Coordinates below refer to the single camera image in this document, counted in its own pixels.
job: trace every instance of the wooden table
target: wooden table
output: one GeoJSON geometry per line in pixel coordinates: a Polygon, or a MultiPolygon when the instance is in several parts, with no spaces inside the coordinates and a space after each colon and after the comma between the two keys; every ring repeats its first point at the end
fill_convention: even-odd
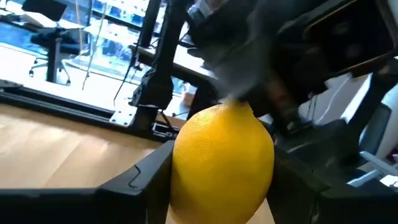
{"type": "MultiPolygon", "coordinates": [[[[160,146],[8,105],[0,105],[0,141],[3,189],[96,187],[160,146]]],[[[273,223],[270,218],[263,203],[248,224],[273,223]]]]}

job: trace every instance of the cable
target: cable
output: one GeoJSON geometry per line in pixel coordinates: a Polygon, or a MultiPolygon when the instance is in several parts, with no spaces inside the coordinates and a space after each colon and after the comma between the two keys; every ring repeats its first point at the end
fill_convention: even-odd
{"type": "Polygon", "coordinates": [[[79,3],[78,0],[75,0],[75,10],[76,10],[76,18],[77,24],[79,25],[79,67],[81,66],[81,52],[83,51],[83,33],[81,31],[81,24],[80,24],[80,13],[79,13],[79,3]]]}
{"type": "Polygon", "coordinates": [[[95,52],[97,50],[97,43],[98,43],[98,40],[100,39],[101,29],[102,29],[102,26],[104,24],[104,19],[105,19],[105,14],[106,14],[106,8],[107,7],[108,7],[108,2],[105,2],[105,4],[104,4],[104,12],[102,13],[101,22],[99,24],[98,35],[97,35],[97,38],[95,39],[95,42],[94,42],[94,50],[93,50],[93,53],[91,54],[90,62],[88,62],[87,73],[86,73],[85,80],[83,81],[83,86],[82,86],[81,90],[85,89],[87,78],[90,76],[90,67],[91,67],[91,63],[93,62],[93,58],[94,58],[95,52]]]}
{"type": "Polygon", "coordinates": [[[307,120],[310,118],[310,111],[311,111],[311,107],[312,107],[312,99],[313,99],[313,95],[311,93],[310,104],[309,104],[308,110],[307,110],[307,120]]]}
{"type": "Polygon", "coordinates": [[[139,37],[138,37],[136,49],[135,49],[135,50],[133,51],[133,53],[131,54],[131,61],[130,61],[129,67],[127,68],[126,74],[124,75],[122,84],[120,85],[118,91],[116,92],[116,95],[115,95],[114,98],[113,98],[113,105],[114,105],[114,106],[115,106],[116,98],[118,97],[119,92],[120,92],[120,90],[121,90],[122,87],[123,87],[123,84],[126,82],[126,79],[127,79],[127,76],[129,75],[129,72],[130,72],[131,67],[133,67],[133,66],[136,64],[136,56],[137,56],[139,44],[141,43],[141,39],[142,39],[142,32],[139,33],[139,37]]]}
{"type": "Polygon", "coordinates": [[[329,110],[330,110],[330,107],[331,107],[333,101],[334,101],[335,98],[336,98],[337,93],[342,89],[342,87],[344,86],[344,84],[345,84],[350,78],[351,78],[351,77],[348,77],[348,78],[338,87],[338,89],[335,91],[335,94],[333,94],[333,96],[331,97],[330,102],[329,102],[329,105],[328,105],[328,107],[326,108],[325,112],[323,112],[322,116],[316,121],[316,123],[319,123],[319,122],[326,116],[326,114],[327,114],[327,113],[329,112],[329,110]]]}
{"type": "Polygon", "coordinates": [[[176,118],[178,116],[181,116],[181,115],[187,114],[187,113],[189,113],[189,111],[186,111],[186,112],[183,112],[183,113],[179,113],[179,114],[173,114],[173,118],[176,118]]]}
{"type": "Polygon", "coordinates": [[[315,117],[315,108],[317,107],[317,101],[318,101],[318,95],[315,95],[315,101],[313,102],[313,108],[312,108],[311,121],[313,121],[313,118],[315,117]]]}

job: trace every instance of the metal bracket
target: metal bracket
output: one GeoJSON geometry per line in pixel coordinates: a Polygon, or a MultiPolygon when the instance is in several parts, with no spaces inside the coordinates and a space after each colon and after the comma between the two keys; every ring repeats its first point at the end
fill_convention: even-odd
{"type": "Polygon", "coordinates": [[[135,106],[128,109],[116,110],[109,119],[109,122],[118,126],[129,127],[132,124],[136,112],[137,108],[135,106]]]}
{"type": "Polygon", "coordinates": [[[0,91],[4,91],[4,89],[7,89],[7,88],[19,88],[22,86],[23,86],[22,84],[18,84],[18,83],[0,79],[0,91]]]}

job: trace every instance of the lemon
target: lemon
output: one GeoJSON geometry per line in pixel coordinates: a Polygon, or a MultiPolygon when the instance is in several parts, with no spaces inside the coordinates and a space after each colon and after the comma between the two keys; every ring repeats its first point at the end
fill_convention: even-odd
{"type": "Polygon", "coordinates": [[[195,114],[173,151],[172,218],[179,224],[245,224],[264,201],[274,145],[247,104],[195,114]]]}

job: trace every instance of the computer screen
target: computer screen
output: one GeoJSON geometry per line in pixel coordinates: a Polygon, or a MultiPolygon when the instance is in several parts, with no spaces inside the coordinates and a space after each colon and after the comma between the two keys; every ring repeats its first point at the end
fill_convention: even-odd
{"type": "Polygon", "coordinates": [[[56,22],[61,19],[66,8],[66,4],[56,0],[26,0],[22,5],[22,10],[41,13],[56,22]]]}

